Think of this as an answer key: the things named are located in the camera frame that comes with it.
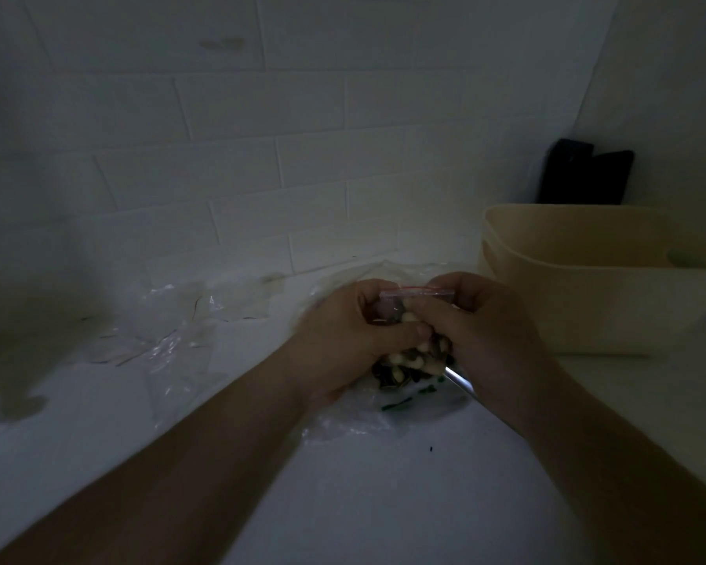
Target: forearm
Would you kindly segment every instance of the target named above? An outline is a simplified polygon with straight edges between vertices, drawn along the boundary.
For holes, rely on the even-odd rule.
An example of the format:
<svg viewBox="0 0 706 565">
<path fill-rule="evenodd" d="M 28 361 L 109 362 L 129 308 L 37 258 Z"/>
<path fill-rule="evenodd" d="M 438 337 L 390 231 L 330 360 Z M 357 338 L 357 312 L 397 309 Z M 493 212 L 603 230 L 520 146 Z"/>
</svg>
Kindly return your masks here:
<svg viewBox="0 0 706 565">
<path fill-rule="evenodd" d="M 706 486 L 560 372 L 521 432 L 622 563 L 706 563 Z"/>
<path fill-rule="evenodd" d="M 184 563 L 228 536 L 303 404 L 282 350 L 0 552 L 0 563 Z"/>
</svg>

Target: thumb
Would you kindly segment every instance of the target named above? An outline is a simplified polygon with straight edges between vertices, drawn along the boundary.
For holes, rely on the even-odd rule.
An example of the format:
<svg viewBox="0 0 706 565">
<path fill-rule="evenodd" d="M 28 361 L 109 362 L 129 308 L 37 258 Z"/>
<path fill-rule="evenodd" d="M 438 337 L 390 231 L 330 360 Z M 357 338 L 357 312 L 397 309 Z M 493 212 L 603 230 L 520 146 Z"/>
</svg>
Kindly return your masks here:
<svg viewBox="0 0 706 565">
<path fill-rule="evenodd" d="M 419 319 L 433 325 L 434 330 L 449 337 L 453 343 L 461 340 L 468 329 L 470 315 L 436 297 L 416 297 L 410 301 Z"/>
<path fill-rule="evenodd" d="M 399 323 L 390 327 L 372 327 L 374 346 L 377 355 L 387 355 L 413 349 L 425 341 L 429 341 L 433 329 L 425 323 Z"/>
</svg>

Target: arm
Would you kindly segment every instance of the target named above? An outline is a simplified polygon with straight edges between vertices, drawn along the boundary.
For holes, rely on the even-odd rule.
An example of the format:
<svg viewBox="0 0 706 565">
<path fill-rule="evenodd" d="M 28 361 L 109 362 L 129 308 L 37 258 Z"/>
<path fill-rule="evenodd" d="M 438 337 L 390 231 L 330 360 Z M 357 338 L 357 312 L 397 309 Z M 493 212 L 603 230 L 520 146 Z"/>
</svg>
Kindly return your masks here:
<svg viewBox="0 0 706 565">
<path fill-rule="evenodd" d="M 0 563 L 218 558 L 307 408 L 380 355 L 431 335 L 425 324 L 367 324 L 379 291 L 391 286 L 369 280 L 331 294 L 267 360 L 24 532 Z"/>
<path fill-rule="evenodd" d="M 485 406 L 526 438 L 584 523 L 621 563 L 706 563 L 706 486 L 575 383 L 544 348 L 516 294 L 479 275 L 433 284 L 460 310 L 413 310 L 450 337 Z"/>
</svg>

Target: left hand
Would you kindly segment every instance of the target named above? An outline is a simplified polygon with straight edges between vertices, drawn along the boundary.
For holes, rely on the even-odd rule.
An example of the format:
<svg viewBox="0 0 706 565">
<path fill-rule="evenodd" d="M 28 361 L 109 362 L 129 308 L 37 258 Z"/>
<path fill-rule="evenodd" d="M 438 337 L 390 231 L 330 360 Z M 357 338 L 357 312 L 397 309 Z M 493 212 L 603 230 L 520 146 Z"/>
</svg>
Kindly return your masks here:
<svg viewBox="0 0 706 565">
<path fill-rule="evenodd" d="M 345 285 L 306 313 L 279 350 L 306 405 L 356 380 L 382 355 L 428 341 L 432 329 L 425 323 L 367 322 L 379 292 L 396 287 L 383 279 Z"/>
</svg>

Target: beige plastic container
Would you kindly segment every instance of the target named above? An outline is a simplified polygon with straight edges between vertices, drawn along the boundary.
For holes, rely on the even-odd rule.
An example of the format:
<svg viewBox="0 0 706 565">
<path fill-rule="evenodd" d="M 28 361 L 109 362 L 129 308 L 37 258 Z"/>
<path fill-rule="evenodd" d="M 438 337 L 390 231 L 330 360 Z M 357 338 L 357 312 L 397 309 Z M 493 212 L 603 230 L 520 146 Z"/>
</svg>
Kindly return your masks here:
<svg viewBox="0 0 706 565">
<path fill-rule="evenodd" d="M 706 312 L 706 240 L 658 210 L 504 204 L 483 224 L 481 272 L 555 352 L 648 355 Z"/>
</svg>

